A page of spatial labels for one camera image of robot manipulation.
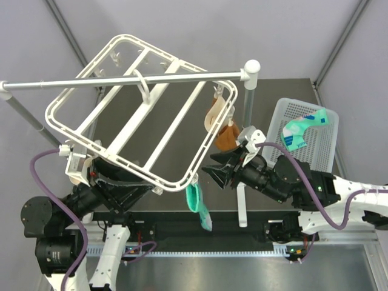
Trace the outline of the orange brown sock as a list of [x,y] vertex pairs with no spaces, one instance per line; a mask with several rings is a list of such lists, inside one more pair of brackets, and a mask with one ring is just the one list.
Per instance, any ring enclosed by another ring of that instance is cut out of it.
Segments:
[[225,125],[218,133],[215,139],[215,146],[218,150],[226,152],[237,147],[237,137],[240,131],[234,121]]

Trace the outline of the white square clip hanger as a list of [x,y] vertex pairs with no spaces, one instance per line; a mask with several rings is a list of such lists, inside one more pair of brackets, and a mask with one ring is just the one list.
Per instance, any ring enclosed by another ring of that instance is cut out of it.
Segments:
[[[132,45],[140,51],[139,55],[132,61],[124,74],[120,77],[91,78],[90,74],[94,69],[97,69],[107,57],[112,55],[115,48],[120,44]],[[85,147],[92,153],[153,184],[156,187],[155,193],[178,192],[185,189],[193,181],[200,164],[216,137],[217,131],[221,129],[223,122],[227,119],[229,111],[233,108],[238,97],[238,90],[233,81],[245,81],[248,78],[244,69],[239,69],[237,72],[208,72],[201,67],[179,59],[176,56],[143,41],[142,39],[128,34],[122,34],[113,37],[81,71],[76,79],[59,82],[59,85],[63,87],[64,90],[46,108],[45,121],[52,129]],[[154,149],[145,165],[138,166],[122,157],[120,154],[121,150],[130,141],[130,138],[145,121],[150,112],[155,108],[156,103],[161,99],[162,94],[167,87],[173,83],[190,81],[195,82],[195,88],[186,98],[184,104],[174,117],[171,125],[162,136],[156,149]],[[229,91],[226,103],[221,106],[221,111],[216,114],[210,130],[206,133],[199,149],[192,158],[192,161],[182,178],[178,181],[168,181],[153,173],[152,167],[175,131],[178,129],[178,126],[183,121],[185,115],[188,114],[205,84],[208,82],[219,84],[222,88]],[[106,109],[108,104],[125,85],[136,85],[141,93],[142,102],[109,145],[105,147],[98,145],[96,142],[86,137],[85,131],[104,109]],[[81,87],[110,87],[111,89],[85,120],[81,122],[81,125],[73,130],[56,119],[56,112],[65,104],[69,97],[71,97],[75,89]]]

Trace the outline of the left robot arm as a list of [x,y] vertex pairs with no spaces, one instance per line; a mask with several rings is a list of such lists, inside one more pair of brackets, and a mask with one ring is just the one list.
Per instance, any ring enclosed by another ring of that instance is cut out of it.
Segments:
[[[79,183],[64,198],[46,193],[30,198],[21,210],[24,235],[36,240],[35,257],[53,290],[116,289],[124,247],[138,231],[130,209],[153,188],[101,158],[87,162],[86,178],[88,185]],[[88,279],[89,240],[81,220],[100,206],[110,214],[98,265]]]

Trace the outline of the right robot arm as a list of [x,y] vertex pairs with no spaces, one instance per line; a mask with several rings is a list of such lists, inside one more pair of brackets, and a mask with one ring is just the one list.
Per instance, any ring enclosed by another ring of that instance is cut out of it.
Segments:
[[285,218],[281,229],[270,231],[272,239],[296,240],[303,234],[348,226],[387,230],[386,185],[349,181],[312,170],[308,163],[290,155],[280,155],[273,167],[260,154],[245,162],[247,155],[242,147],[212,154],[216,163],[202,170],[222,189],[243,183],[278,203],[290,199],[298,214]]

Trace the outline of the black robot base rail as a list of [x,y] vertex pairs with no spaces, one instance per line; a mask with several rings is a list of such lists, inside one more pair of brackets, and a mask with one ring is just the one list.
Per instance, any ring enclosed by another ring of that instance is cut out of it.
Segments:
[[129,242],[154,241],[159,252],[244,252],[270,250],[272,243],[303,243],[318,239],[306,235],[298,224],[297,211],[248,211],[247,227],[240,227],[236,211],[212,211],[213,228],[201,227],[192,212],[132,212],[114,218],[96,212],[95,221],[127,222]]

